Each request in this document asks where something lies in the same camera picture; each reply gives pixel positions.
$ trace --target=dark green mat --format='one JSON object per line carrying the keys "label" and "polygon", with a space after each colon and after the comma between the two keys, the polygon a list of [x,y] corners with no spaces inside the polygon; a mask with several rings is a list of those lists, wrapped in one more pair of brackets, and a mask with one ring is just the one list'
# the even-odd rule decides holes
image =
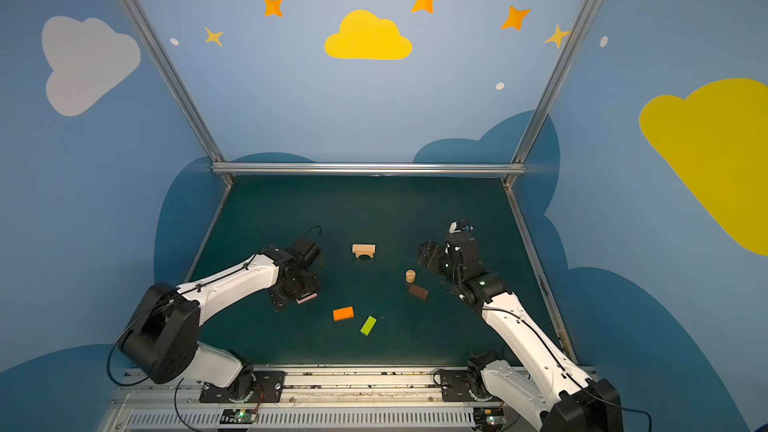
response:
{"label": "dark green mat", "polygon": [[[443,242],[448,222],[462,216],[475,226],[486,266],[557,343],[500,181],[419,177],[237,178],[193,278],[264,245],[287,247],[317,224],[326,255],[322,291],[282,312],[259,291],[206,322],[200,340],[257,364],[464,365],[472,354],[501,351],[493,329],[416,262],[418,245]],[[376,244],[376,257],[355,258],[353,243]],[[410,268],[429,290],[426,302],[407,292]],[[334,322],[332,310],[350,305],[355,317]],[[369,315],[378,322],[366,337],[360,327]]]}

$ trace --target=light blue back wall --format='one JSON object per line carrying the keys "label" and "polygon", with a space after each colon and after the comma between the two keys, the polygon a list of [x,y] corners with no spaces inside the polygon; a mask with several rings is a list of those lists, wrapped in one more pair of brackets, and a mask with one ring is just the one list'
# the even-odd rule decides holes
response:
{"label": "light blue back wall", "polygon": [[[0,389],[14,391],[0,400],[0,428],[41,430],[18,413],[31,413],[24,401],[35,398],[48,425],[89,430],[82,418],[97,420],[107,403],[96,410],[90,400],[114,389],[107,349],[91,345],[115,340],[154,283],[156,263],[165,269],[165,254],[155,253],[161,209],[166,224],[184,230],[182,242],[163,235],[161,250],[188,267],[224,186],[196,162],[205,151],[141,45],[138,68],[80,115],[49,102],[43,25],[95,17],[138,41],[116,0],[0,0],[0,16]],[[190,164],[178,182],[184,190],[166,200]],[[180,207],[186,221],[174,215]],[[90,348],[65,350],[81,346]],[[56,408],[62,396],[41,393],[50,378],[101,392]]]}
{"label": "light blue back wall", "polygon": [[[283,0],[282,17],[265,16],[264,0],[140,2],[227,159],[279,152],[314,162],[413,162],[434,141],[479,140],[533,109],[558,54],[544,41],[557,24],[569,29],[581,0],[434,0],[432,14],[412,13],[416,0]],[[502,30],[510,6],[531,10],[521,30]],[[327,55],[326,38],[359,9],[397,24],[410,55]],[[205,28],[222,33],[222,46],[206,42]],[[470,162],[474,149],[429,155]],[[504,154],[484,159],[508,162]]]}
{"label": "light blue back wall", "polygon": [[[627,406],[654,413],[654,430],[768,422],[768,257],[723,230],[639,124],[657,96],[730,78],[768,84],[766,4],[605,0],[550,114],[552,133],[515,183],[579,359]],[[704,150],[724,153],[718,143]],[[645,430],[629,420],[628,430]]]}

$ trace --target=lime green rectangular block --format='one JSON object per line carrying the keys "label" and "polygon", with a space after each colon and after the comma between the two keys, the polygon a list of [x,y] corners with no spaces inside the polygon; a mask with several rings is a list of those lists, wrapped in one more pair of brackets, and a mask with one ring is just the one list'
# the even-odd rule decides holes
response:
{"label": "lime green rectangular block", "polygon": [[371,333],[371,329],[373,328],[374,325],[376,325],[376,319],[374,319],[369,315],[368,320],[362,325],[362,328],[360,329],[360,331],[362,332],[363,335],[367,336],[368,334]]}

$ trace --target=yellow star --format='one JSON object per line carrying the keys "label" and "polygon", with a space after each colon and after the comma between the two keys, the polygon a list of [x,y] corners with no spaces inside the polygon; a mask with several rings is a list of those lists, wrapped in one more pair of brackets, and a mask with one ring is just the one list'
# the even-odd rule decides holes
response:
{"label": "yellow star", "polygon": [[566,30],[565,32],[560,31],[560,24],[557,24],[556,26],[554,26],[554,35],[552,37],[546,39],[544,41],[544,43],[554,42],[554,43],[556,43],[558,45],[558,48],[560,48],[560,44],[561,44],[561,42],[563,40],[563,37],[565,37],[566,35],[568,35],[570,33],[571,33],[570,30]]}
{"label": "yellow star", "polygon": [[504,30],[509,27],[514,27],[515,29],[520,30],[520,27],[523,26],[523,19],[530,11],[531,9],[517,10],[514,7],[509,7],[509,17],[507,17],[507,21],[502,25],[502,29]]}
{"label": "yellow star", "polygon": [[434,0],[416,0],[416,3],[413,5],[413,10],[411,10],[411,12],[416,12],[417,10],[426,10],[431,14],[433,1]]}
{"label": "yellow star", "polygon": [[219,32],[218,34],[214,34],[210,30],[208,30],[208,27],[205,28],[205,31],[208,33],[208,38],[205,40],[206,42],[215,42],[219,44],[219,47],[221,47],[221,42],[219,42],[219,36],[223,34],[224,32]]}
{"label": "yellow star", "polygon": [[280,3],[282,2],[283,0],[264,0],[264,4],[266,4],[264,17],[268,15],[276,15],[278,17],[282,17],[283,13],[280,12]]}

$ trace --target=robotic arm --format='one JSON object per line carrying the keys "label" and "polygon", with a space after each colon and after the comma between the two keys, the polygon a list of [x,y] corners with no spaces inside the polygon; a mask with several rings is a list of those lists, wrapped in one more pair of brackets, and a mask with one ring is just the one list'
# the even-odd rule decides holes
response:
{"label": "robotic arm", "polygon": [[197,341],[209,318],[247,295],[268,288],[275,310],[317,296],[310,266],[320,249],[306,236],[282,250],[265,247],[226,270],[171,287],[147,290],[117,347],[156,384],[183,377],[220,388],[226,398],[247,400],[254,390],[253,366],[242,357]]}
{"label": "robotic arm", "polygon": [[454,222],[447,245],[425,242],[418,263],[447,277],[454,292],[502,336],[531,378],[495,353],[469,361],[468,381],[477,400],[501,398],[542,432],[621,432],[619,395],[603,379],[594,382],[569,360],[523,309],[517,295],[479,259],[466,221]]}

